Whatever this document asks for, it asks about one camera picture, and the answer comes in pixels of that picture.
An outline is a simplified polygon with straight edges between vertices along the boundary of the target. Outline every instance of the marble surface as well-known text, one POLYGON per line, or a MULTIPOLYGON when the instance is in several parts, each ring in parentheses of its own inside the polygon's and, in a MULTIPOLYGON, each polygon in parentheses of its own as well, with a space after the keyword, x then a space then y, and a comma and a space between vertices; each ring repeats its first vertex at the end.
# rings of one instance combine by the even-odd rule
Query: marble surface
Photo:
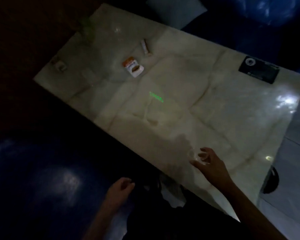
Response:
POLYGON ((92 44, 76 33, 58 52, 68 70, 58 73, 47 64, 34 80, 236 218, 224 196, 188 163, 200 147, 213 148, 256 204, 299 102, 300 74, 281 68, 268 84, 238 72, 242 53, 107 4, 91 20, 92 44), (144 56, 143 38, 153 56, 144 56), (129 56, 145 68, 136 78, 121 65, 129 56))

